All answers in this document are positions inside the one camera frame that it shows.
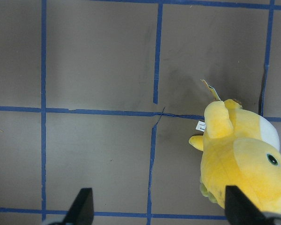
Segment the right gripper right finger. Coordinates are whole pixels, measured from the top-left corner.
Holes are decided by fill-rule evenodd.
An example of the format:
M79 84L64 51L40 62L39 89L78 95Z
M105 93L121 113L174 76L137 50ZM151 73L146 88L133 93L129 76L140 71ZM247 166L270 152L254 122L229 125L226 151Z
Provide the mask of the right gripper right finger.
M225 216L230 225L262 225L264 214L237 187L226 186Z

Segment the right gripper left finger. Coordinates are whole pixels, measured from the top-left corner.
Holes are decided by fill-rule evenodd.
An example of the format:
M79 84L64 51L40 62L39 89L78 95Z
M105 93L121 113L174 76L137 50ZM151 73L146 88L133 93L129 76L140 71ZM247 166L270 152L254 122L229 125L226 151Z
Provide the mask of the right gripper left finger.
M66 225L91 225L94 220L92 188L82 188L65 216Z

